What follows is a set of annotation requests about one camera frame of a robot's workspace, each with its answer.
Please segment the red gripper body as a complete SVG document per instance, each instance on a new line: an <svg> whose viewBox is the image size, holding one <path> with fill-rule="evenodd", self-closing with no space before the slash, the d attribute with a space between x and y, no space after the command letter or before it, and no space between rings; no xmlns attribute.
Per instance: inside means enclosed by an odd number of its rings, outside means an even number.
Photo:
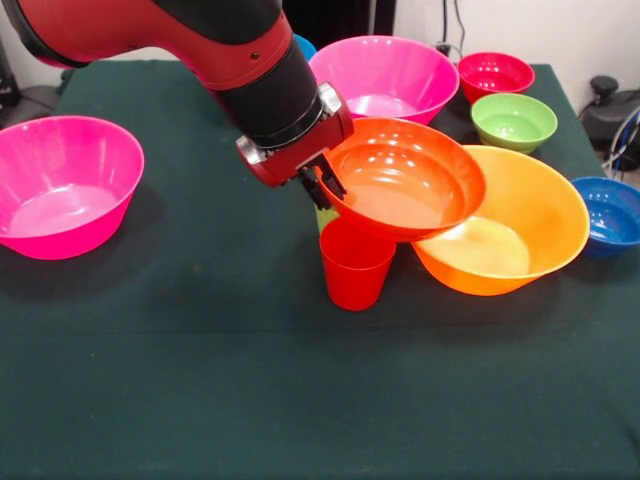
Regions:
<svg viewBox="0 0 640 480"><path fill-rule="evenodd" d="M277 187L293 179L318 155L335 148L354 133L351 113L339 92L329 82L323 82L318 93L321 107L318 120L287 145L262 148L246 136L236 141L246 166L267 186Z"/></svg>

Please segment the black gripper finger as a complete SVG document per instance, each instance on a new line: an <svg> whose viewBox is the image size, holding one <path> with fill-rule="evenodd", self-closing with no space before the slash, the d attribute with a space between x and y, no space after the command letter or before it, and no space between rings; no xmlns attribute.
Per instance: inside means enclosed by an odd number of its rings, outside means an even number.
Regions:
<svg viewBox="0 0 640 480"><path fill-rule="evenodd" d="M339 199L343 199L346 194L346 189L336 176L331 165L327 159L322 159L319 163L321 170L322 183Z"/></svg>
<svg viewBox="0 0 640 480"><path fill-rule="evenodd" d="M301 169L298 171L298 179L318 210L330 208L330 201L313 173L308 169Z"/></svg>

